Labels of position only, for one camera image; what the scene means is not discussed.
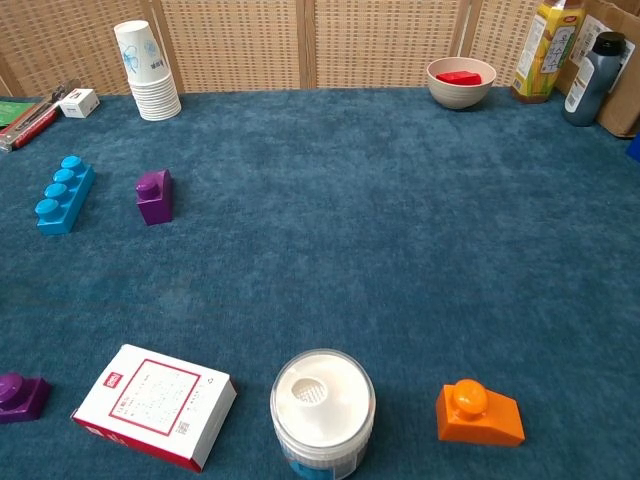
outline white lid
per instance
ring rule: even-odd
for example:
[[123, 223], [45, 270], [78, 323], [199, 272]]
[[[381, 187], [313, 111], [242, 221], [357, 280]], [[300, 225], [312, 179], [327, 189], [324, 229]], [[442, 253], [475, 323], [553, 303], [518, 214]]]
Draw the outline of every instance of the white lid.
[[371, 380], [354, 359], [335, 350], [298, 355], [284, 366], [271, 392], [276, 428], [308, 447], [347, 442], [371, 425], [374, 411]]

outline purple block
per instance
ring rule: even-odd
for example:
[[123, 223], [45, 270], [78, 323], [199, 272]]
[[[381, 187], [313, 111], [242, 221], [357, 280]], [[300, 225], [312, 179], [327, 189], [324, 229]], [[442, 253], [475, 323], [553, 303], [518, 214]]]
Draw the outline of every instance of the purple block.
[[138, 208], [147, 225], [170, 222], [173, 199], [169, 170], [145, 173], [136, 185]]
[[40, 418], [51, 385], [43, 378], [23, 378], [17, 373], [0, 375], [0, 423]]

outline toy block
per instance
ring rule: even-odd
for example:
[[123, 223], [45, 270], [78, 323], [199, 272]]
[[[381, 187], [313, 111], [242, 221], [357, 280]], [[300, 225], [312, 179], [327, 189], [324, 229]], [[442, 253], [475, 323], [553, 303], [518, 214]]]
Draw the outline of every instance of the toy block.
[[627, 148], [627, 155], [636, 161], [640, 162], [640, 133], [633, 139], [629, 148]]
[[436, 400], [438, 438], [448, 442], [517, 447], [524, 430], [515, 400], [475, 380], [445, 385]]
[[436, 78], [452, 85], [480, 85], [482, 77], [477, 73], [461, 70], [459, 72], [439, 73]]
[[44, 200], [36, 205], [37, 226], [43, 235], [69, 233], [96, 178], [91, 165], [80, 157], [62, 160], [61, 169], [53, 174], [53, 182], [44, 190]]
[[43, 378], [0, 375], [0, 424], [40, 418], [50, 391], [51, 385]]
[[145, 173], [136, 184], [136, 203], [147, 225], [170, 222], [173, 219], [172, 185], [169, 170]]

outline small white box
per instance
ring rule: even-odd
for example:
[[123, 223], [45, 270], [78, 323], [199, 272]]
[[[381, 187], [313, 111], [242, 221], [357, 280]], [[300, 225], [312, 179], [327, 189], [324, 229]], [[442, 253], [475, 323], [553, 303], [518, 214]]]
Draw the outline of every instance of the small white box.
[[92, 88], [75, 88], [59, 105], [65, 117], [87, 118], [100, 105], [100, 100]]
[[235, 397], [226, 373], [123, 345], [71, 418], [91, 433], [201, 472]]

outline orange block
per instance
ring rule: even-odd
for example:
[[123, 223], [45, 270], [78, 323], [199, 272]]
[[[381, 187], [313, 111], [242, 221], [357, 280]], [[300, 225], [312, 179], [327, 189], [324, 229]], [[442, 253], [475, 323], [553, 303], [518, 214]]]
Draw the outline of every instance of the orange block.
[[516, 401], [475, 380], [445, 385], [436, 400], [436, 416], [440, 440], [504, 447], [524, 442]]

